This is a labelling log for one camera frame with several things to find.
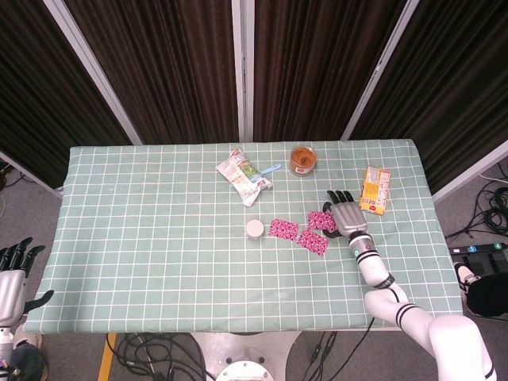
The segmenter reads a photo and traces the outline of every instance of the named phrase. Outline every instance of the small white container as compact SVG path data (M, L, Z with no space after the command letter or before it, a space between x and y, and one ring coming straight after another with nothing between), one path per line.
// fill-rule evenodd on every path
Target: small white container
M251 220L245 225L245 235L251 240L259 240L264 233L264 225L260 220Z

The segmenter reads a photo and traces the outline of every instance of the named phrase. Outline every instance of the green checkered tablecloth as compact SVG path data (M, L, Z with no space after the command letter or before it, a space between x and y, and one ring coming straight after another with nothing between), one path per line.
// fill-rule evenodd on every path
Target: green checkered tablecloth
M314 172L289 169L291 149L311 145ZM267 175L246 208L215 170L235 148ZM387 212L366 214L385 264L412 302L461 313L460 292L411 140L78 147L32 332L258 332L365 327L365 284L344 238L323 257L269 237L272 218L297 222L321 210L326 191L358 198L367 166L391 171ZM260 241L245 223L265 225Z

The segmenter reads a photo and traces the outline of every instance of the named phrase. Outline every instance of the black curtain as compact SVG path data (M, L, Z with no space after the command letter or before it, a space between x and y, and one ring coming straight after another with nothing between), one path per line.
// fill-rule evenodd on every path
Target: black curtain
M230 0L66 0L145 144L238 141Z
M51 187L69 148L130 144L43 2L0 2L0 149Z
M256 1L255 141L338 140L405 4Z
M420 2L352 139L413 139L438 191L508 139L507 47L507 1Z

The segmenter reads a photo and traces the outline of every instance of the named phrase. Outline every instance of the white metal frame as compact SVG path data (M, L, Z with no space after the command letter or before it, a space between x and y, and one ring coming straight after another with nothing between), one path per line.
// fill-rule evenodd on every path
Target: white metal frame
M351 118L349 119L348 125L344 132L342 133L341 140L349 140L351 137L352 131L356 127L356 123L360 119L361 114L363 113L365 106L367 105L369 99L372 96L375 88L378 86L379 79L383 75L384 69L387 67L388 62L390 61L391 55L393 54L397 44L406 30L407 25L410 22L410 19L413 17L414 10L417 8L420 0L407 0L404 9L400 17L398 18L397 24L394 27L394 30L391 32L390 38L388 39L387 45L384 47L383 53L379 58L378 64L375 66L374 72L371 75L371 78L368 81L367 86L365 87L358 104L356 105L355 111L352 113Z
M237 80L238 136L254 140L254 0L231 0L235 75Z
M101 92L102 96L110 106L115 117L118 119L120 126L125 130L125 133L134 145L142 145L140 137L134 129L133 123L130 121L129 116L125 112L124 107L121 105L120 99L112 88L110 81L106 78L104 71L95 58L85 37L81 33L75 19L72 17L71 12L65 5L64 0L44 0L44 4L56 21L56 24L62 30L64 36L67 38L76 55L81 60L81 63L88 72Z
M469 169L462 172L460 175L455 177L454 180L433 194L432 200L434 203L441 201L445 196L452 193L453 191L456 191L458 188L465 185L468 181L486 171L488 168L492 167L506 157L508 157L508 140L505 140L503 144L483 157L477 163L471 165Z

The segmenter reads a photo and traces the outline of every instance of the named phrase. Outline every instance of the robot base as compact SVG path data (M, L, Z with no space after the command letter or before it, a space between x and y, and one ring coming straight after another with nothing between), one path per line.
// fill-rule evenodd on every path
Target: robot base
M192 333L205 358L206 369L217 381L284 381L286 362L300 331Z

